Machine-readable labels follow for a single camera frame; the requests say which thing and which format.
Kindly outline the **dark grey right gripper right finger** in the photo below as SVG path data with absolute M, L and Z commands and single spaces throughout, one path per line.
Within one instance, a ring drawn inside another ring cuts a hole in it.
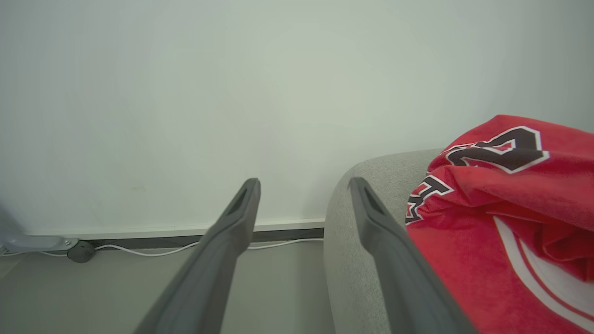
M 474 325 L 365 178 L 348 186 L 359 239 L 373 257 L 391 334 L 475 334 Z

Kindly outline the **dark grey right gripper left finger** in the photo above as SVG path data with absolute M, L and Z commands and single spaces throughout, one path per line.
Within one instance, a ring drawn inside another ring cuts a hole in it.
M 220 334 L 237 259 L 251 244 L 261 188 L 247 179 L 134 334 Z

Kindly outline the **red basketball jersey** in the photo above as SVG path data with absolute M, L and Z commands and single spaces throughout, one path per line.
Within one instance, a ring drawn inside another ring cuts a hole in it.
M 431 161 L 406 226 L 481 334 L 594 334 L 594 133 L 495 116 Z

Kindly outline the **light grey fabric sofa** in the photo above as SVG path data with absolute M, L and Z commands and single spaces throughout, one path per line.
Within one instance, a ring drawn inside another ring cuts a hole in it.
M 392 334 L 373 257 L 362 246 L 349 190 L 362 177 L 405 229 L 407 200 L 441 149 L 390 154 L 363 161 L 340 178 L 329 199 L 324 267 L 337 334 Z

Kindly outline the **black and white baseboard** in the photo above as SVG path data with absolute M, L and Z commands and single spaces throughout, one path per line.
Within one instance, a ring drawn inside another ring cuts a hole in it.
M 120 240 L 145 238 L 195 237 L 204 235 L 211 223 L 197 225 L 172 225 L 161 227 L 107 228 L 98 230 L 63 230 L 29 232 L 32 236 L 58 236 L 80 240 Z M 253 243 L 297 238 L 305 230 L 318 230 L 325 227 L 325 217 L 297 218 L 289 220 L 261 220 L 254 224 Z

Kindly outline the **grey stand base with caster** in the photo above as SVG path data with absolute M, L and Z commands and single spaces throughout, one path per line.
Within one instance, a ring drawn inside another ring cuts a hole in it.
M 0 204 L 0 255 L 29 252 L 65 255 L 73 262 L 86 263 L 95 256 L 96 250 L 91 243 L 78 238 L 27 235 Z

